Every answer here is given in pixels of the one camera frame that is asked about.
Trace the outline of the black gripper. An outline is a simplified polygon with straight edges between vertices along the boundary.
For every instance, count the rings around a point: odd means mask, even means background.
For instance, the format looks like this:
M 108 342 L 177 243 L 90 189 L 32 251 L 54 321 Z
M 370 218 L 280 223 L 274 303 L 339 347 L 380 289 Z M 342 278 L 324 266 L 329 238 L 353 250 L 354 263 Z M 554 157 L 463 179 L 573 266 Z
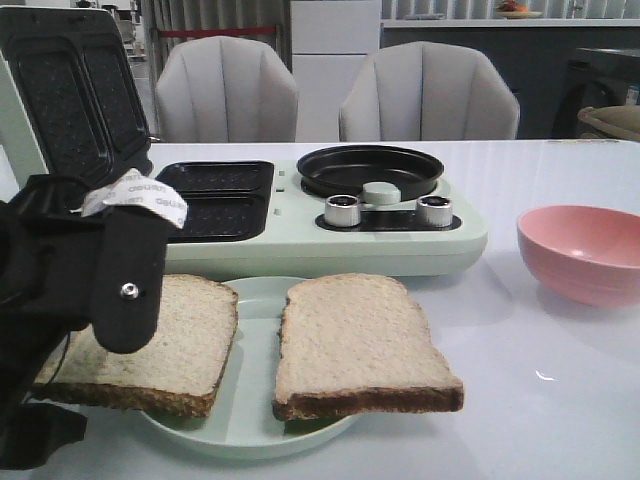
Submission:
M 32 403 L 29 391 L 43 363 L 70 344 L 71 323 L 27 319 L 20 310 L 44 293 L 47 252 L 24 223 L 41 197 L 43 216 L 61 205 L 64 184 L 89 186 L 69 175 L 33 175 L 1 203 L 1 468 L 40 467 L 61 447 L 85 438 L 87 417 L 51 403 Z M 81 215 L 103 222 L 90 321 L 98 343 L 128 354 L 154 336 L 168 238 L 184 227 L 186 201 L 172 187 L 132 168 L 89 192 Z

